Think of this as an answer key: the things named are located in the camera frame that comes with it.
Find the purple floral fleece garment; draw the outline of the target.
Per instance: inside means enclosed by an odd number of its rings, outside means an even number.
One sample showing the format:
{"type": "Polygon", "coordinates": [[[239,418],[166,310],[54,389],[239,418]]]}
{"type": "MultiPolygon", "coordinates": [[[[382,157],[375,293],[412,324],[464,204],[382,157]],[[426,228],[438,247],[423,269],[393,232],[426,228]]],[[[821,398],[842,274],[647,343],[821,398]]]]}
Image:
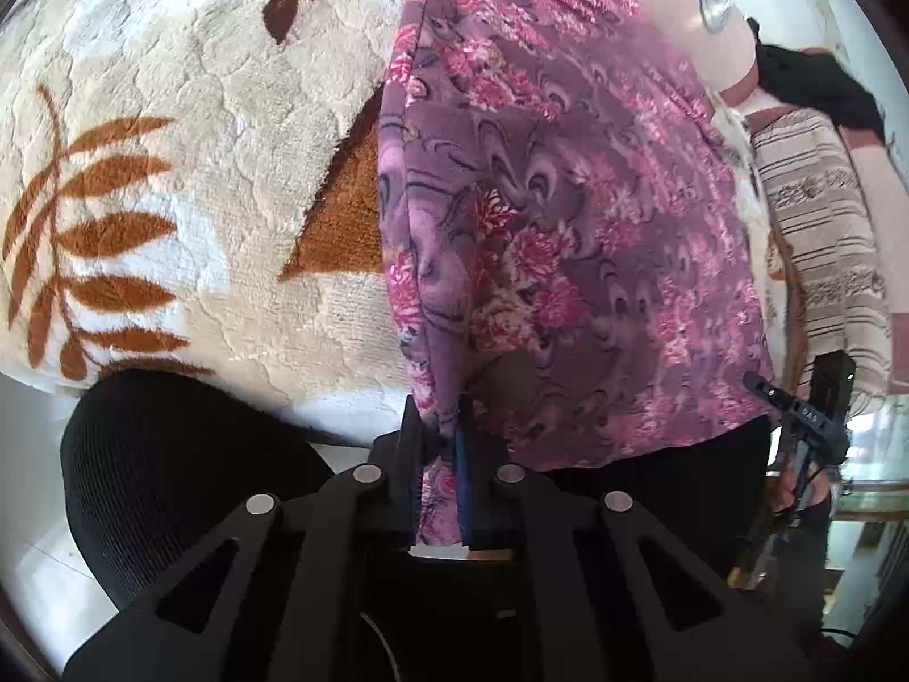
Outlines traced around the purple floral fleece garment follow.
{"type": "Polygon", "coordinates": [[[465,536],[455,437],[627,468],[681,536],[746,536],[766,337],[701,78],[639,0],[405,0],[377,128],[388,299],[419,414],[422,542],[465,536]]]}

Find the striped beige pillow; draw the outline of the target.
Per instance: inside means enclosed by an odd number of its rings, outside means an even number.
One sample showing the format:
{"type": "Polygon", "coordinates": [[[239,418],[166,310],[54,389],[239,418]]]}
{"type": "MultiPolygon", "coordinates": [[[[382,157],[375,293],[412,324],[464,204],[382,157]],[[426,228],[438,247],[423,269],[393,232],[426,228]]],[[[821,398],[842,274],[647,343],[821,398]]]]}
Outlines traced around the striped beige pillow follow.
{"type": "Polygon", "coordinates": [[[787,274],[784,385],[807,396],[814,360],[843,350],[855,362],[850,412],[875,413],[889,388],[890,314],[846,145],[827,115],[799,108],[755,132],[752,146],[787,274]]]}

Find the black garment on pillow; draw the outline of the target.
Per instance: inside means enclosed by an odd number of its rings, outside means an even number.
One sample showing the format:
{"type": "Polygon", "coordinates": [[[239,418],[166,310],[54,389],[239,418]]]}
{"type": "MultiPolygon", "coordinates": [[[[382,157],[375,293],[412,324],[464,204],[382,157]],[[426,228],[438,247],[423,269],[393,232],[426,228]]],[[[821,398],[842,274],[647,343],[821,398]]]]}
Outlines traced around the black garment on pillow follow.
{"type": "Polygon", "coordinates": [[[760,24],[747,19],[755,37],[758,85],[783,103],[824,113],[833,125],[870,131],[885,143],[877,100],[829,51],[792,51],[761,40],[760,24]]]}

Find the pink bed sheet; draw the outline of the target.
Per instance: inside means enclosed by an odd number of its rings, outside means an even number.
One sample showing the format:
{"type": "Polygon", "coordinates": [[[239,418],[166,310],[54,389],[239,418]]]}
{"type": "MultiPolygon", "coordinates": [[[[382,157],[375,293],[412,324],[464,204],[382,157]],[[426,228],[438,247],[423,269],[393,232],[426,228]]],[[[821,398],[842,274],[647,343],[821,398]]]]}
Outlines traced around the pink bed sheet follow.
{"type": "Polygon", "coordinates": [[[906,311],[907,185],[887,151],[885,105],[832,52],[762,43],[736,6],[714,19],[701,0],[639,2],[701,82],[746,114],[753,132],[798,109],[832,120],[863,189],[890,306],[906,311]]]}

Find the cream leaf-pattern plush blanket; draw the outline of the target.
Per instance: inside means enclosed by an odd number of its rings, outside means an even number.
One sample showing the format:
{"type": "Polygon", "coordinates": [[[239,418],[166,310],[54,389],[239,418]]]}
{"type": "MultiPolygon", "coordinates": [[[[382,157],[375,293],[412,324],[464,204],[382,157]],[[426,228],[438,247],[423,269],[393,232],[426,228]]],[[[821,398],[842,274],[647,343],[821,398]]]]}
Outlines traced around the cream leaf-pattern plush blanket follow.
{"type": "Polygon", "coordinates": [[[376,122],[404,0],[14,0],[2,370],[128,368],[301,408],[408,386],[376,122]]]}

